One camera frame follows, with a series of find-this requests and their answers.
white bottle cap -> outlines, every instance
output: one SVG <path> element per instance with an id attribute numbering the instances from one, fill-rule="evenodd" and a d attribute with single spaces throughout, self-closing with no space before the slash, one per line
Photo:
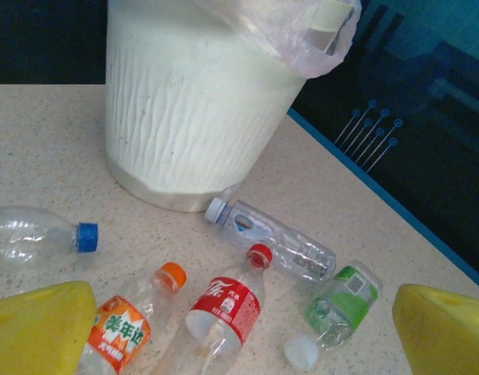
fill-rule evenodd
<path id="1" fill-rule="evenodd" d="M 310 370 L 319 358 L 319 347 L 314 337 L 296 334 L 284 345 L 284 355 L 293 367 Z"/>
<path id="2" fill-rule="evenodd" d="M 226 205 L 227 203 L 224 202 L 222 199 L 213 198 L 213 200 L 209 204 L 208 209 L 205 212 L 205 219 L 211 221 L 213 224 L 216 224 L 218 217 L 220 216 Z"/>

white countertop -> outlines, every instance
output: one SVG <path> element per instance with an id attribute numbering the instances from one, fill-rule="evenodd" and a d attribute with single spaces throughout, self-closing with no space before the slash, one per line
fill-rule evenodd
<path id="1" fill-rule="evenodd" d="M 49 270 L 29 289 L 87 280 L 98 303 L 130 275 L 179 262 L 188 272 L 165 332 L 126 374 L 149 374 L 192 302 L 234 248 L 219 241 L 201 213 L 150 206 L 122 189 L 105 167 L 103 86 L 0 86 L 0 205 L 25 204 L 71 221 L 97 221 L 100 245 L 89 263 Z M 401 284 L 425 284 L 479 298 L 479 287 L 380 200 L 299 125 L 286 117 L 238 192 L 238 198 L 333 249 L 338 268 L 360 259 L 384 284 L 352 340 L 327 353 L 318 374 L 411 374 L 391 306 Z M 17 293 L 3 275 L 0 296 Z M 230 375 L 293 374 L 282 345 L 299 321 L 294 279 L 265 274 L 266 304 Z"/>

soda bottle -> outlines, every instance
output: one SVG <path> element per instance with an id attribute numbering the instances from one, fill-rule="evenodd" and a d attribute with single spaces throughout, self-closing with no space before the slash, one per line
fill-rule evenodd
<path id="1" fill-rule="evenodd" d="M 254 245 L 245 260 L 226 268 L 179 326 L 152 375 L 224 375 L 234 365 L 265 300 L 263 271 L 272 260 Z"/>
<path id="2" fill-rule="evenodd" d="M 284 346 L 294 367 L 310 370 L 320 352 L 346 342 L 381 293 L 381 281 L 360 261 L 343 267 L 303 307 L 303 328 Z"/>
<path id="3" fill-rule="evenodd" d="M 0 207 L 0 266 L 49 266 L 52 257 L 94 252 L 98 228 L 72 224 L 48 211 L 24 206 Z"/>
<path id="4" fill-rule="evenodd" d="M 150 277 L 125 282 L 98 308 L 76 374 L 119 374 L 168 324 L 173 298 L 186 280 L 184 269 L 168 262 Z"/>

yellow plastic object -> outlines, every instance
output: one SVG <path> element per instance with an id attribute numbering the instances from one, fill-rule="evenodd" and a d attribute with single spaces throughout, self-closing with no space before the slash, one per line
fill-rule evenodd
<path id="1" fill-rule="evenodd" d="M 95 310 L 85 281 L 0 299 L 0 375 L 73 375 Z"/>
<path id="2" fill-rule="evenodd" d="M 402 285 L 392 308 L 413 375 L 479 375 L 479 300 Z"/>

clear plastic bottle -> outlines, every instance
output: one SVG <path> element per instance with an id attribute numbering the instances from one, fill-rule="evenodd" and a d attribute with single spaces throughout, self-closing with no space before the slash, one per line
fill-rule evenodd
<path id="1" fill-rule="evenodd" d="M 294 367 L 310 370 L 320 352 L 346 342 L 381 293 L 381 281 L 357 260 L 329 280 L 302 308 L 303 328 L 284 346 Z"/>
<path id="2" fill-rule="evenodd" d="M 47 209 L 0 207 L 0 265 L 46 266 L 53 256 L 94 252 L 97 240 L 97 224 L 75 225 Z"/>
<path id="3" fill-rule="evenodd" d="M 151 277 L 128 280 L 100 306 L 76 375 L 116 375 L 170 320 L 173 299 L 187 276 L 168 262 Z"/>
<path id="4" fill-rule="evenodd" d="M 336 267 L 334 253 L 312 238 L 287 227 L 243 201 L 228 205 L 214 198 L 205 218 L 220 225 L 220 232 L 245 246 L 269 246 L 286 270 L 318 284 L 328 280 Z"/>
<path id="5" fill-rule="evenodd" d="M 191 308 L 152 375 L 224 375 L 234 365 L 265 300 L 272 252 L 254 245 L 226 268 Z"/>

